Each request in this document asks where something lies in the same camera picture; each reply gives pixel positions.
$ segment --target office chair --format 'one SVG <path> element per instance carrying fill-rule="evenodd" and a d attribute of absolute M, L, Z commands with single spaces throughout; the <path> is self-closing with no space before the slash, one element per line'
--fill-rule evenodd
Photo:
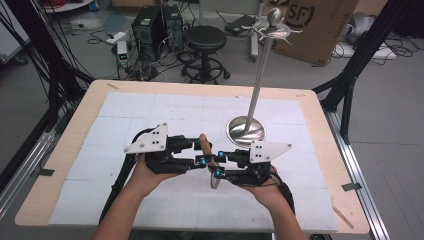
<path fill-rule="evenodd" d="M 183 76 L 190 78 L 190 83 L 213 81 L 218 85 L 216 79 L 222 74 L 225 79 L 230 78 L 231 74 L 227 69 L 218 60 L 209 57 L 209 54 L 216 53 L 227 43 L 227 37 L 220 29 L 212 26 L 192 27 L 185 31 L 184 42 L 187 47 L 200 53 L 200 56 L 187 62 L 181 70 Z"/>

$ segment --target person's right arm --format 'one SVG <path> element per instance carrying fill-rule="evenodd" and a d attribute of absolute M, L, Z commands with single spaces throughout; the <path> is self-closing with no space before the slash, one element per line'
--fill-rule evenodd
<path fill-rule="evenodd" d="M 271 183 L 273 181 L 268 180 L 264 185 Z M 251 192 L 256 200 L 268 209 L 274 223 L 277 240 L 305 239 L 294 213 L 277 185 L 261 187 L 241 186 L 241 188 Z"/>

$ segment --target computer tower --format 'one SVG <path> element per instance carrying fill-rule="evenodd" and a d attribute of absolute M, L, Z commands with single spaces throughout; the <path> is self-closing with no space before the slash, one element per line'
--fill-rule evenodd
<path fill-rule="evenodd" d="M 183 50 L 183 19 L 177 5 L 162 6 L 169 52 Z"/>
<path fill-rule="evenodd" d="M 159 60 L 159 45 L 165 39 L 165 28 L 160 6 L 145 5 L 131 24 L 140 59 Z"/>

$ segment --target person's left arm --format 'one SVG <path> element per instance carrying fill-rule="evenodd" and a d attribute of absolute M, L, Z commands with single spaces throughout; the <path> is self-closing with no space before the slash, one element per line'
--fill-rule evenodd
<path fill-rule="evenodd" d="M 100 223 L 93 240 L 128 239 L 138 208 L 159 184 L 177 174 L 155 174 L 144 161 L 144 154 L 138 160 L 130 180 L 116 197 L 108 213 Z"/>

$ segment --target forearm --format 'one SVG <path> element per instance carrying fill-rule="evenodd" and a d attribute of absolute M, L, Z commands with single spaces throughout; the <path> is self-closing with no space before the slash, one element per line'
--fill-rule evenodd
<path fill-rule="evenodd" d="M 126 186 L 113 202 L 93 239 L 128 239 L 145 195 Z"/>
<path fill-rule="evenodd" d="M 305 239 L 296 217 L 284 197 L 274 200 L 267 208 L 274 223 L 277 240 Z"/>

